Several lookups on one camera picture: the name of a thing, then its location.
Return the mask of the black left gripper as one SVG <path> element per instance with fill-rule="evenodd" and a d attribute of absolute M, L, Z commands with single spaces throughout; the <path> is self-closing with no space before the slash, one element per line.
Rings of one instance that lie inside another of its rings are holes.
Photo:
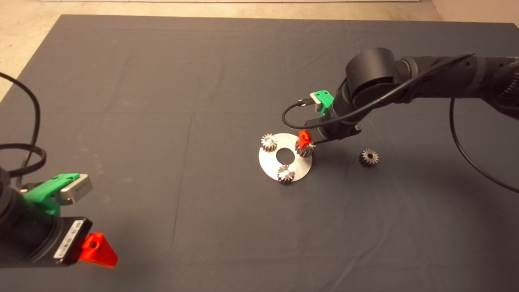
<path fill-rule="evenodd" d="M 28 266 L 71 266 L 79 260 L 115 268 L 118 255 L 102 233 L 90 233 L 86 217 L 58 217 L 48 240 L 28 258 Z"/>

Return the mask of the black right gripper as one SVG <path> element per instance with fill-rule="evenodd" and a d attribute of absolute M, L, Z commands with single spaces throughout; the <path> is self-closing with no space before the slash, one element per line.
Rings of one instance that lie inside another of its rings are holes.
<path fill-rule="evenodd" d="M 330 112 L 320 118 L 307 120 L 305 122 L 306 131 L 299 131 L 298 133 L 298 149 L 304 150 L 313 142 L 328 142 L 334 140 L 342 140 L 344 138 L 358 135 L 362 132 L 359 125 L 350 125 L 343 122 L 338 122 L 318 128 L 309 128 L 319 123 L 332 120 L 334 117 Z"/>

